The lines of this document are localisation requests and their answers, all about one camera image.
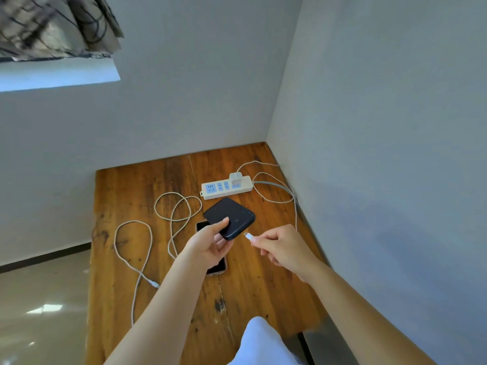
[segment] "hand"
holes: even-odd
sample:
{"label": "hand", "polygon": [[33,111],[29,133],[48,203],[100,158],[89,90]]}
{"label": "hand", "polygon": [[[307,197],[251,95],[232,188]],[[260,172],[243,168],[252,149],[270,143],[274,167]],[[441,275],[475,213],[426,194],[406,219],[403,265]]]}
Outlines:
{"label": "hand", "polygon": [[189,239],[182,253],[202,261],[207,270],[213,268],[233,246],[233,240],[227,241],[220,234],[228,222],[226,217],[219,223],[204,227]]}
{"label": "hand", "polygon": [[275,265],[292,271],[303,282],[309,281],[313,266],[321,263],[290,224],[253,237],[251,243],[260,248],[261,255],[267,255]]}

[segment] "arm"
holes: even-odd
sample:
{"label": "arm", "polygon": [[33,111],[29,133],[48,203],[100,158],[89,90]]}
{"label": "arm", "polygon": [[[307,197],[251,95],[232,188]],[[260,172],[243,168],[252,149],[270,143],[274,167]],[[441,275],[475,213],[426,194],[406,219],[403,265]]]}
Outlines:
{"label": "arm", "polygon": [[228,218],[204,227],[174,261],[152,301],[105,364],[179,364],[206,270],[233,245],[219,231]]}
{"label": "arm", "polygon": [[360,365],[434,364],[342,277],[319,261],[292,225],[254,237],[252,245],[313,287]]}

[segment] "wooden tabletop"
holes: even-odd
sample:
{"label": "wooden tabletop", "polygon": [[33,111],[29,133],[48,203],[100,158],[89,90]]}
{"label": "wooden tabletop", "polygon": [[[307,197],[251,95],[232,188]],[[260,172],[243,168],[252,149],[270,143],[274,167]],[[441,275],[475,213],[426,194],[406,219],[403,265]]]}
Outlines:
{"label": "wooden tabletop", "polygon": [[[173,260],[167,253],[169,222],[154,213],[155,199],[169,191],[184,196],[198,196],[202,183],[226,179],[241,164],[255,159],[276,163],[267,144],[256,143],[96,172],[96,225],[91,250],[87,364],[105,362],[131,327],[131,303],[137,273],[115,254],[113,233],[116,227],[130,220],[144,221],[151,226],[154,246],[144,273],[160,283]],[[254,163],[241,170],[243,175],[251,177],[259,171],[268,172],[284,181],[278,167]],[[267,176],[262,176],[261,180],[274,181]],[[290,198],[284,190],[275,186],[258,184],[256,187],[269,199]],[[253,235],[283,224],[294,224],[292,202],[267,202],[255,191],[231,198],[256,214],[255,222],[248,229]],[[183,249],[186,241],[195,233],[195,223],[204,220],[203,211],[218,200],[203,201],[203,210],[176,237],[178,251]],[[165,196],[158,203],[158,212],[170,217],[177,201],[176,195]],[[193,212],[199,207],[195,199],[190,199],[190,204]],[[175,218],[187,215],[186,203],[182,202],[176,210]],[[177,230],[183,222],[174,225]],[[301,217],[298,219],[298,230],[313,252],[320,257],[316,242]],[[138,223],[123,226],[117,236],[120,254],[138,269],[142,268],[147,256],[149,241],[148,228]],[[319,325],[326,315],[307,284],[284,268],[274,266],[267,257],[261,257],[259,250],[253,248],[243,235],[236,238],[227,259],[226,272],[204,280],[181,364],[227,364],[239,348],[247,322],[254,316],[264,317],[285,338]],[[155,291],[154,287],[142,280],[135,305],[136,320]]]}

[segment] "patterned curtain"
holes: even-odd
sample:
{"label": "patterned curtain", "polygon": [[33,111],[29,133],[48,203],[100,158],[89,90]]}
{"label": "patterned curtain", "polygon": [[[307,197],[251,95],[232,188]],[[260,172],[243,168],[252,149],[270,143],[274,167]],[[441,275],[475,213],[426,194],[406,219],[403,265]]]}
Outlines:
{"label": "patterned curtain", "polygon": [[123,32],[105,0],[0,0],[0,57],[112,54]]}

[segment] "power strip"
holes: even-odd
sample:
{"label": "power strip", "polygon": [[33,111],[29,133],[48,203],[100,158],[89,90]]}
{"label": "power strip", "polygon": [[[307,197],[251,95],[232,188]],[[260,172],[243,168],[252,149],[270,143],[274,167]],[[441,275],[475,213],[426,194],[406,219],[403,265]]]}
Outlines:
{"label": "power strip", "polygon": [[252,179],[248,175],[242,177],[241,173],[232,173],[228,179],[203,183],[200,196],[203,199],[212,199],[236,195],[237,193],[250,192],[254,189]]}

